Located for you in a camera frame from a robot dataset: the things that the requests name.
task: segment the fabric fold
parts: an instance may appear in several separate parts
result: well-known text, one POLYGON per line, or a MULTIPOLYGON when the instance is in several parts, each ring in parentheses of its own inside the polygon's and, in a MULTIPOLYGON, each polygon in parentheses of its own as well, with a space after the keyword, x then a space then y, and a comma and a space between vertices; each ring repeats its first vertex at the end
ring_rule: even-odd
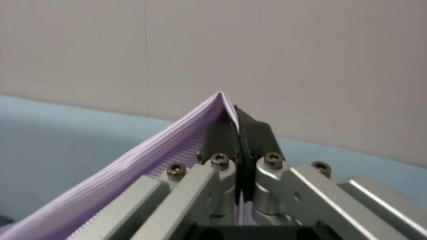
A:
POLYGON ((196 162, 196 150, 203 145, 206 126, 224 109, 238 130, 235 109, 220 91, 98 173, 14 224, 0 239, 65 239, 140 176, 158 177, 171 162, 192 166, 196 162))

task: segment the silver metal bar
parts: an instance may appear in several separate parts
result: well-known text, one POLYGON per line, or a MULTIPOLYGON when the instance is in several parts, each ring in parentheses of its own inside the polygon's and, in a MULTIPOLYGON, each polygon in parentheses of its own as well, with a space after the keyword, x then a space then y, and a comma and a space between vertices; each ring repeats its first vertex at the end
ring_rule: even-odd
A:
POLYGON ((339 186, 409 239, 427 239, 427 212, 368 176, 339 186))
POLYGON ((142 176, 106 206, 72 239, 129 239, 168 193, 167 184, 148 176, 142 176))
POLYGON ((218 172, 196 164, 131 239, 182 239, 192 224, 209 223, 221 194, 218 172))
POLYGON ((406 239, 312 166, 267 169, 261 158, 255 179, 283 203, 297 223, 327 224, 346 240, 406 239))

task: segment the folded cloth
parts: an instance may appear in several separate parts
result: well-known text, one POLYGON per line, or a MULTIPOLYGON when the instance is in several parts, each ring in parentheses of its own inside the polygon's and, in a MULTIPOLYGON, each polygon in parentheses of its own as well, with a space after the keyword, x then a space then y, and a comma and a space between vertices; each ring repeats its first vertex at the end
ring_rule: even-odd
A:
POLYGON ((2 240, 66 239, 142 175, 158 177, 171 162, 196 163, 204 131, 226 110, 237 130, 237 114, 218 92, 172 125, 10 227, 2 240))

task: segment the hex socket screw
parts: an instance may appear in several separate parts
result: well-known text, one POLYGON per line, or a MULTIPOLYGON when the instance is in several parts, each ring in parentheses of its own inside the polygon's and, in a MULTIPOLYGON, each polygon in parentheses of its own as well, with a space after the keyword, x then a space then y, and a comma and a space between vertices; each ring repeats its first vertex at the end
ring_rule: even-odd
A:
POLYGON ((326 162, 314 161, 311 164, 311 166, 317 169, 321 174, 323 174, 328 179, 331 178, 332 169, 331 169, 331 166, 329 166, 329 164, 327 164, 326 162))
POLYGON ((210 157, 210 164, 217 171, 224 171, 229 168, 229 156, 218 152, 210 157))
POLYGON ((277 152, 269 152, 264 156, 264 165, 271 170, 281 169, 283 161, 283 156, 277 152))
POLYGON ((173 162, 167 167, 166 173, 169 180, 178 182, 186 175, 187 167, 183 163, 173 162))

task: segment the metal linkage arm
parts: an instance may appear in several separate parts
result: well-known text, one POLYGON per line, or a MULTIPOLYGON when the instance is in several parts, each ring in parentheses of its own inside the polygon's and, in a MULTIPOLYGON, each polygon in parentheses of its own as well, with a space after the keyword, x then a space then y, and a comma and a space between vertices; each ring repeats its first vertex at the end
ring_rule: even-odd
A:
POLYGON ((288 168, 277 153, 256 163, 253 203, 257 221, 326 225, 343 239, 406 239, 400 232, 326 177, 325 168, 288 168))
POLYGON ((235 179, 236 166, 223 153, 195 164, 131 239, 180 240, 194 224, 232 225, 235 179))

